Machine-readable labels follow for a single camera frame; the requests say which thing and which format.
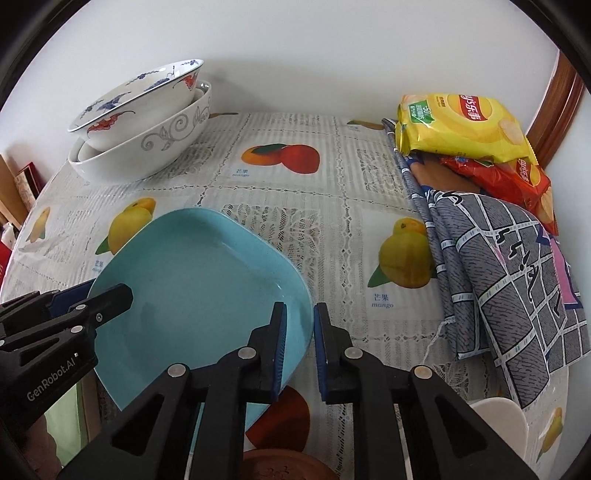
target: terracotta dish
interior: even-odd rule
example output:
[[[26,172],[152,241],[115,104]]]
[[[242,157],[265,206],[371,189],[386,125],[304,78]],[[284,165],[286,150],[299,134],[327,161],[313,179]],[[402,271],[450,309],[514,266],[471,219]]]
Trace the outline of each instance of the terracotta dish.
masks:
[[[300,452],[282,449],[244,452],[240,480],[339,480],[321,461]]]

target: light blue square plate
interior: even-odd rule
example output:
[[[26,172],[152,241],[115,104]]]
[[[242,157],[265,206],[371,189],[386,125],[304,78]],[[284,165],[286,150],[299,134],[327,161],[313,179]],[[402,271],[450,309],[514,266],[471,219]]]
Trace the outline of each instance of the light blue square plate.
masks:
[[[150,222],[111,260],[89,296],[125,283],[131,308],[97,330],[100,381],[125,408],[169,365],[216,363],[287,305],[281,386],[306,353],[314,325],[300,273],[271,245],[215,210],[175,210]],[[267,406],[249,404],[248,429]]]

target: screw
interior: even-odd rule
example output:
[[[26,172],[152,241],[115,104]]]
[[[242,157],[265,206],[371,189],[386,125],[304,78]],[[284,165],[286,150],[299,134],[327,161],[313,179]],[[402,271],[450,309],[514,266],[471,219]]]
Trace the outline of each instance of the screw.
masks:
[[[167,370],[168,374],[173,378],[182,377],[186,371],[187,368],[182,364],[170,365]]]
[[[350,346],[345,350],[345,357],[350,358],[351,360],[357,360],[363,356],[363,350],[361,348],[357,348],[355,346]]]
[[[414,374],[418,378],[428,380],[433,376],[433,370],[431,370],[429,367],[425,367],[424,365],[419,365],[414,369]]]
[[[243,360],[250,360],[256,357],[256,350],[249,346],[243,346],[238,350],[238,356]]]

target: wooden furniture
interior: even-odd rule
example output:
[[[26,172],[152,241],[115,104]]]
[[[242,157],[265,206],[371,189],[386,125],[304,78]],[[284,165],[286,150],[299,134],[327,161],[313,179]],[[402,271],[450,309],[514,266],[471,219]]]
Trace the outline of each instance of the wooden furniture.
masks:
[[[546,168],[566,137],[583,97],[584,83],[564,53],[530,130],[527,132],[539,164]]]
[[[22,202],[14,176],[0,155],[0,213],[19,230],[29,214]]]

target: blue and white porcelain bowl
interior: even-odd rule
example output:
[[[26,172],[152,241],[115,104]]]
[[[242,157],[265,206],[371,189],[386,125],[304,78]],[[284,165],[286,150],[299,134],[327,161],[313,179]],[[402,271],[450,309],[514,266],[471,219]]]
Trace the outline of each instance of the blue and white porcelain bowl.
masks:
[[[164,122],[100,153],[78,138],[68,162],[91,183],[122,185],[154,175],[176,160],[205,128],[210,114],[212,86],[199,82],[193,103]]]
[[[193,100],[203,60],[183,60],[149,70],[96,99],[68,127],[104,152],[159,124]]]

